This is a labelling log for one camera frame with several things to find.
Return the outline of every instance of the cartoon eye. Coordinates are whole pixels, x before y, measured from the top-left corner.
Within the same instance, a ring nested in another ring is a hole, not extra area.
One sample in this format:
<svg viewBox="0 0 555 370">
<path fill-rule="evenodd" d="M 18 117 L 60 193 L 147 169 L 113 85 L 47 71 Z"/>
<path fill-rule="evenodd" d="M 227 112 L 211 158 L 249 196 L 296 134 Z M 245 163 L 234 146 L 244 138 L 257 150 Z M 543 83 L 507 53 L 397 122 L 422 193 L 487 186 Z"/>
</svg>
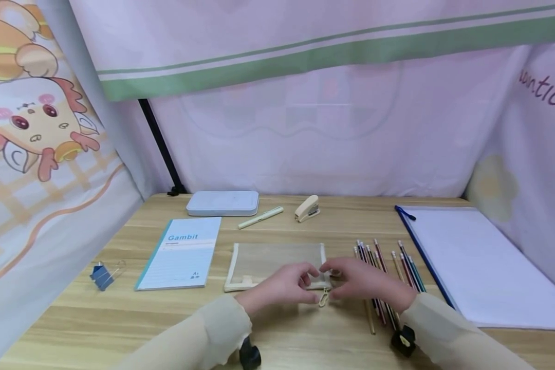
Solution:
<svg viewBox="0 0 555 370">
<path fill-rule="evenodd" d="M 12 125 L 20 130 L 26 130 L 29 128 L 29 121 L 27 121 L 27 118 L 21 117 L 21 116 L 12 116 L 10 117 L 10 122 L 12 122 Z"/>
<path fill-rule="evenodd" d="M 47 114 L 50 117 L 57 117 L 57 110 L 52 105 L 44 104 L 43 112 L 45 112 L 45 114 Z"/>
</svg>

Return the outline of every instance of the person's left hand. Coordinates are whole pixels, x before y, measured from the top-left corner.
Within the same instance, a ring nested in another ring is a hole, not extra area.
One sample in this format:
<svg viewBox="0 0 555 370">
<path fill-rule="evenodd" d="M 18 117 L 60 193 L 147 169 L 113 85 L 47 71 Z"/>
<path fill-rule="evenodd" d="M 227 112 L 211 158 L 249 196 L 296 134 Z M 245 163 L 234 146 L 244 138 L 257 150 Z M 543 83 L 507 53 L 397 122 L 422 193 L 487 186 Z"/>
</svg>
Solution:
<svg viewBox="0 0 555 370">
<path fill-rule="evenodd" d="M 308 262 L 284 265 L 254 288 L 239 293 L 235 299 L 251 315 L 270 304 L 316 304 L 319 297 L 307 291 L 310 276 L 318 277 L 318 270 Z"/>
</svg>

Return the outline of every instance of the stapler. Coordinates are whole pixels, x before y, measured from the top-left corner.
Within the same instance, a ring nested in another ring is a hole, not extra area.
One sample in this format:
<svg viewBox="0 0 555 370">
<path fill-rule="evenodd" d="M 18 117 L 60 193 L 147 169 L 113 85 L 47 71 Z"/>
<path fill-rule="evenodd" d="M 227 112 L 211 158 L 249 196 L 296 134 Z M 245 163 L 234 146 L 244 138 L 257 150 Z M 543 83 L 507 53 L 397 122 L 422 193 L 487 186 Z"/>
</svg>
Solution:
<svg viewBox="0 0 555 370">
<path fill-rule="evenodd" d="M 321 213 L 321 210 L 318 209 L 318 195 L 311 195 L 294 212 L 294 219 L 298 222 L 304 222 L 319 213 Z"/>
</svg>

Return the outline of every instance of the hand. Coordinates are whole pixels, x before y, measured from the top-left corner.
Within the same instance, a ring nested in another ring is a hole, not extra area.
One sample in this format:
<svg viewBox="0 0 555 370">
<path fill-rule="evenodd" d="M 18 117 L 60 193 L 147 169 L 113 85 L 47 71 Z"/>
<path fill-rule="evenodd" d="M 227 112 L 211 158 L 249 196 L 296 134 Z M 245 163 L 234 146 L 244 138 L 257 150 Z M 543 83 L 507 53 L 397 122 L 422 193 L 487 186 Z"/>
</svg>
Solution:
<svg viewBox="0 0 555 370">
<path fill-rule="evenodd" d="M 343 275 L 345 283 L 329 295 L 333 300 L 381 299 L 400 314 L 417 296 L 417 292 L 402 281 L 356 258 L 329 258 L 319 270 L 338 270 Z"/>
<path fill-rule="evenodd" d="M 319 297 L 306 290 L 311 285 L 309 275 L 319 275 L 309 263 L 284 265 L 256 287 L 236 295 L 235 299 L 249 315 L 270 304 L 316 304 Z"/>
</svg>

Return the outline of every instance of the sleeve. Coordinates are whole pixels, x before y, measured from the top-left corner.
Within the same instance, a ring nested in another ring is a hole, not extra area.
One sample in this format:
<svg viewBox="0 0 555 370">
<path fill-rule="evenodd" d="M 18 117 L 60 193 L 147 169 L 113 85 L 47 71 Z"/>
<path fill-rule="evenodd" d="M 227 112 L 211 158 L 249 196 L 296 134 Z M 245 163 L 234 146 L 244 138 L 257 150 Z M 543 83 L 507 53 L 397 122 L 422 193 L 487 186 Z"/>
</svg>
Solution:
<svg viewBox="0 0 555 370">
<path fill-rule="evenodd" d="M 420 293 L 401 315 L 415 344 L 442 369 L 533 370 L 516 354 L 484 334 L 459 312 L 428 293 Z"/>
<path fill-rule="evenodd" d="M 241 305 L 225 294 L 150 340 L 113 369 L 209 370 L 228 361 L 251 327 Z"/>
</svg>

